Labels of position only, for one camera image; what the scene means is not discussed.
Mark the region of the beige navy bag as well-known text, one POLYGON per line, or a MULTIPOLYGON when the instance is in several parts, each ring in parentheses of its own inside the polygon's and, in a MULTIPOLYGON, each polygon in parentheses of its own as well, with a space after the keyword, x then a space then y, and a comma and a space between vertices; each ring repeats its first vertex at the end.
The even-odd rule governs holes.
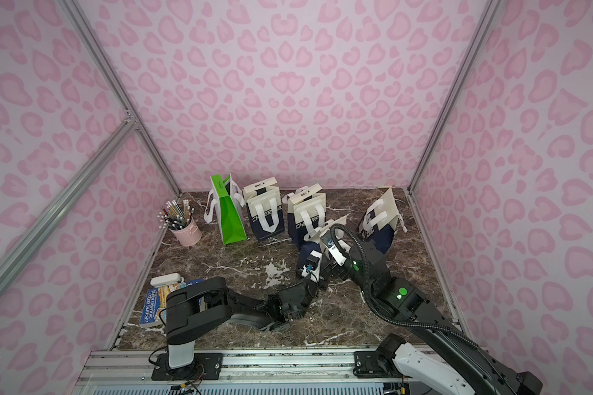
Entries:
POLYGON ((396 205, 393 190, 387 189, 368 207, 357 230, 363 240, 373 243, 380 253, 387 254, 398 228, 405 233, 408 231, 396 205))
POLYGON ((334 224, 346 225, 347 219, 347 216, 343 216, 337 220, 328 220, 323 226, 318 226, 312 232, 308 233, 305 236, 305 242, 300 249, 295 269, 295 273, 298 278, 303 278, 301 276, 301 270, 303 268, 304 263, 306 262, 308 255, 311 253, 312 250, 318 251, 322 253, 322 255, 325 252, 327 252, 327 250, 323 249, 323 245, 321 243, 321 236, 328 230, 330 230, 330 228, 334 224))
POLYGON ((283 201, 275 177, 245 186, 243 196, 250 227, 259 242, 285 231, 283 201))
POLYGON ((321 190, 319 184, 302 187, 282 200, 288 209, 288 235, 298 249, 326 222, 326 194, 321 190))

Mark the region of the green white takeout bag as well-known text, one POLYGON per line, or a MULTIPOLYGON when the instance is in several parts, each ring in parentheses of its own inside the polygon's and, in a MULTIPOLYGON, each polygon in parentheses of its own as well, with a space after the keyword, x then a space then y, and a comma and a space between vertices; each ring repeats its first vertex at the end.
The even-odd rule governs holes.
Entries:
POLYGON ((245 206, 243 192, 229 174, 226 178, 220 174, 210 177, 209 191, 204 220, 217 222, 224 245, 247 240, 242 209, 245 206))

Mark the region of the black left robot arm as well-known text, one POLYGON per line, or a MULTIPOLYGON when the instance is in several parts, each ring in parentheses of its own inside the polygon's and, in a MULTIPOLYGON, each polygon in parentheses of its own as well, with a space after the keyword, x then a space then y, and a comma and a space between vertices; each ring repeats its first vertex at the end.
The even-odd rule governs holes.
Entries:
POLYGON ((234 291, 223 277, 174 291, 159 314, 166 329, 167 367, 174 370, 194 365, 195 341, 222 324, 260 332, 283 331, 305 316, 318 292, 318 279, 313 274, 262 300, 234 291))

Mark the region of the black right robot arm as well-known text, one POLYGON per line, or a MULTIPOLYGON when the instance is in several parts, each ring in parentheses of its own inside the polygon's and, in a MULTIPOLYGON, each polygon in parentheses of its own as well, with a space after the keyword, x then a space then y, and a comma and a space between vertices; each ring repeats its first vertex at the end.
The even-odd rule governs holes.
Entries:
POLYGON ((345 225, 334 224, 322 237, 332 263, 362 291, 368 309, 387 324, 409 330, 439 359, 426 356, 395 335, 381 343, 398 372, 441 394, 540 394, 542 381, 516 372, 493 358, 446 319, 411 281, 391 275, 385 256, 345 225))

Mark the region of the white small box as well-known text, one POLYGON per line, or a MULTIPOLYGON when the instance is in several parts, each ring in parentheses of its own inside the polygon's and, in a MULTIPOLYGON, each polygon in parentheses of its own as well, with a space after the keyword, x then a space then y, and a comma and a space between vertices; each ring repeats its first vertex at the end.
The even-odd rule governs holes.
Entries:
POLYGON ((183 276, 179 273, 171 273, 162 276, 155 276, 150 280, 150 285, 154 288, 161 288, 165 286, 174 286, 184 281, 183 276))

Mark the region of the illustrated paperback book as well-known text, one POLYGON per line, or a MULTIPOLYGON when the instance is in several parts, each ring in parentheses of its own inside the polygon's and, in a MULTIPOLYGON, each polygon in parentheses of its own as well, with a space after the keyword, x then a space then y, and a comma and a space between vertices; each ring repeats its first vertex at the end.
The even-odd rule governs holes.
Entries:
POLYGON ((144 298, 143 309, 139 321, 139 326, 144 328, 152 328, 163 325, 166 319, 166 313, 162 313, 166 309, 166 298, 173 291, 177 291, 186 286, 193 286, 201 283, 204 279, 178 282, 161 282, 156 286, 151 285, 144 298))

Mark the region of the pink pencil cup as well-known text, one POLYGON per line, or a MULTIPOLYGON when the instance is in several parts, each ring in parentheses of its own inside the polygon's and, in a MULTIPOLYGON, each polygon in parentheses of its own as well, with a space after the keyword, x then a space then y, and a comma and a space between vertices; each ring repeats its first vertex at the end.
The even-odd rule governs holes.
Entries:
POLYGON ((167 201, 158 218, 161 228, 169 230, 184 247, 193 247, 202 238, 202 232, 194 220, 194 209, 188 199, 181 202, 167 201))

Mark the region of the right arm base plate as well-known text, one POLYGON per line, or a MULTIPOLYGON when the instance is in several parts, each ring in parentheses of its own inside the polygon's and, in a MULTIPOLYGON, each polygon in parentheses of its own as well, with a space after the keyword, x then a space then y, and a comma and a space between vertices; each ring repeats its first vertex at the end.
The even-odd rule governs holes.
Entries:
POLYGON ((357 351, 353 354, 353 375, 358 379, 408 379, 415 378, 409 371, 395 366, 394 360, 401 352, 400 345, 395 351, 379 347, 373 350, 357 351))

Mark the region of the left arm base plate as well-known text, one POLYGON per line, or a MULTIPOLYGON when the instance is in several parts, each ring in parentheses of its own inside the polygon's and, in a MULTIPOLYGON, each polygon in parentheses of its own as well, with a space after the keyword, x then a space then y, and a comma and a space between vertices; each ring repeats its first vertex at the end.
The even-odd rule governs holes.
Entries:
POLYGON ((161 353, 156 359, 148 357, 153 365, 151 379, 153 381, 202 381, 218 380, 223 364, 222 353, 199 353, 194 356, 190 365, 171 368, 168 365, 168 355, 161 353))

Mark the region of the aluminium frame rail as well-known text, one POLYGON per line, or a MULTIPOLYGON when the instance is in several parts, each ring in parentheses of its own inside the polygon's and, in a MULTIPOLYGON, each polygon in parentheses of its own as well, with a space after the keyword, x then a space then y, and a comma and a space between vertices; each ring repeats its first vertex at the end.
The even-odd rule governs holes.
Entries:
POLYGON ((0 259, 0 298, 21 274, 33 255, 48 240, 60 222, 76 205, 93 181, 122 148, 135 131, 135 117, 128 117, 115 133, 89 159, 57 197, 36 218, 33 225, 18 239, 0 259))

